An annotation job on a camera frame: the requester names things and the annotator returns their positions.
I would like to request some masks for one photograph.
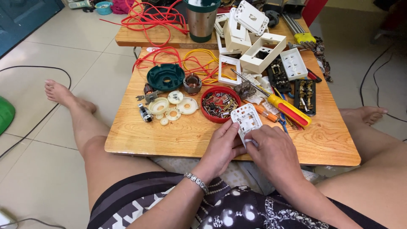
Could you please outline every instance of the leg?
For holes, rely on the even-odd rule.
[[[145,157],[106,152],[104,147],[110,128],[92,115],[96,111],[93,103],[74,96],[65,86],[50,79],[46,80],[45,92],[49,100],[65,106],[71,114],[75,142],[85,161],[89,209],[114,183],[144,172],[164,171]]]
[[[362,165],[317,187],[385,227],[406,228],[407,144],[370,127],[386,112],[376,107],[341,109]]]

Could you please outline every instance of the blue basket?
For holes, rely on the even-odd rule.
[[[99,2],[95,5],[95,8],[100,15],[108,15],[112,13],[112,9],[110,8],[112,5],[112,2]]]

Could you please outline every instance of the wooden table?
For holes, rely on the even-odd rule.
[[[181,58],[189,51],[190,49],[178,49]],[[212,50],[212,52],[215,56],[219,55],[218,50]],[[140,56],[143,57],[147,53],[146,48],[143,48]],[[202,64],[206,64],[212,59],[203,52],[196,52],[193,55]],[[306,66],[322,77],[314,54],[311,51],[303,51],[301,55]],[[173,55],[160,54],[157,60],[174,62],[176,58]],[[141,66],[149,68],[134,70],[110,129],[105,144],[106,151],[127,155],[202,157],[213,131],[220,124],[207,120],[200,109],[191,115],[182,115],[177,121],[170,121],[167,126],[161,126],[157,120],[145,123],[140,116],[137,107],[140,102],[137,101],[136,96],[143,94],[147,72],[153,65],[144,62]],[[196,65],[187,62],[187,66],[193,68]],[[212,63],[209,67],[215,66],[216,63]],[[198,104],[200,104],[202,93],[208,88],[203,86],[199,94],[192,96]],[[312,124],[305,130],[298,131],[288,128],[290,137],[297,147],[300,163],[303,165],[358,165],[361,161],[359,154],[325,81],[316,84],[316,108],[317,114],[311,117]],[[280,126],[279,123],[272,123],[264,117],[260,118],[263,124]],[[248,154],[240,155],[235,159],[252,160]]]
[[[135,8],[136,11],[141,12],[140,7]],[[306,32],[309,32],[309,29],[304,21],[304,19],[297,20],[299,24],[303,27]],[[131,26],[135,29],[141,29],[142,26]],[[171,32],[171,38],[166,46],[174,48],[206,48],[206,49],[218,49],[218,43],[216,41],[215,30],[213,30],[212,38],[205,43],[196,43],[191,40],[189,35],[184,35],[175,28],[168,26]],[[278,25],[271,29],[269,28],[270,33],[279,34],[287,36],[287,42],[296,43],[294,36],[288,28],[287,24],[283,19],[280,19]],[[168,31],[163,26],[156,26],[147,30],[150,40],[156,44],[161,45],[168,39]],[[131,46],[131,47],[153,47],[153,45],[147,40],[146,35],[143,31],[133,31],[126,27],[121,27],[115,37],[116,43],[118,46]]]

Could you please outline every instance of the silver bracelet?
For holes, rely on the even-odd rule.
[[[205,195],[209,195],[208,187],[205,185],[203,181],[201,181],[201,179],[197,178],[197,176],[192,175],[192,173],[190,172],[187,172],[184,174],[184,177],[191,179],[191,181],[195,181],[195,183],[203,189]]]

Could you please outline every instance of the pink cloth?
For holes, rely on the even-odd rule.
[[[110,6],[110,8],[114,14],[129,14],[130,9],[125,1],[127,1],[130,6],[134,3],[134,0],[113,0],[113,6]]]

